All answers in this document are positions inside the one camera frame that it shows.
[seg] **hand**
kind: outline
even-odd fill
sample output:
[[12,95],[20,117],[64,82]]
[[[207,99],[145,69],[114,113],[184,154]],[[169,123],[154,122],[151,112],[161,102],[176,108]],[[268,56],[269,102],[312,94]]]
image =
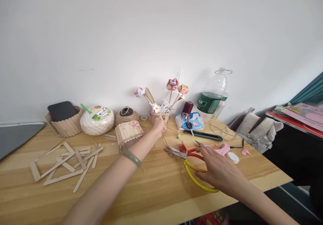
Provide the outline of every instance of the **hand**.
[[151,131],[156,132],[159,138],[162,136],[162,132],[165,132],[166,130],[164,129],[164,120],[161,120],[160,118],[155,118],[154,120],[154,125],[152,126]]
[[197,148],[196,152],[203,155],[208,169],[206,173],[195,172],[201,180],[237,200],[241,200],[246,191],[253,187],[232,161],[214,149]]

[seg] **pink book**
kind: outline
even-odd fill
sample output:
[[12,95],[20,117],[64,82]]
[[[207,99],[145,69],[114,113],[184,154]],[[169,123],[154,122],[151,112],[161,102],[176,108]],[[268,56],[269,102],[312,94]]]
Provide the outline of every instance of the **pink book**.
[[283,111],[284,114],[323,132],[323,108],[299,103]]

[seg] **maroon thread spool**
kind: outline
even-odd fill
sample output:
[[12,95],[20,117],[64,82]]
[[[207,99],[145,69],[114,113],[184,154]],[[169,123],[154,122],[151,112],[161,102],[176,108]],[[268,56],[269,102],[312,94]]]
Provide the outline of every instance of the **maroon thread spool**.
[[192,112],[192,109],[193,109],[193,102],[185,102],[185,105],[184,105],[184,108],[183,108],[183,111],[182,113],[191,113]]

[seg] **coconut label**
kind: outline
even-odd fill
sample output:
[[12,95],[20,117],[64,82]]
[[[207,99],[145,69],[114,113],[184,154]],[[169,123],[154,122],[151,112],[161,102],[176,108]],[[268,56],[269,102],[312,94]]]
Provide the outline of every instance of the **coconut label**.
[[102,107],[101,110],[99,110],[92,119],[94,121],[102,121],[104,118],[108,117],[111,114],[111,110],[107,107]]

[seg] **popsicle stick basket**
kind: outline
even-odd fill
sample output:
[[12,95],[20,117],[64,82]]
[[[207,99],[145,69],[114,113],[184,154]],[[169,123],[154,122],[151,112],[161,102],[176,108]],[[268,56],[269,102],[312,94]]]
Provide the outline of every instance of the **popsicle stick basket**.
[[119,145],[119,152],[127,150],[134,146],[143,136],[142,130],[138,121],[133,120],[119,124],[115,128],[115,136]]
[[151,108],[149,111],[149,120],[151,121],[152,124],[154,124],[155,118],[160,118],[159,116],[161,116],[161,118],[164,120],[165,124],[167,124],[170,115],[171,115],[170,112],[155,113],[155,111]]
[[49,113],[45,115],[47,123],[52,127],[52,129],[58,136],[67,138],[82,132],[80,119],[84,111],[81,110],[81,108],[78,106],[74,107],[77,111],[77,114],[63,121],[54,122],[52,121]]

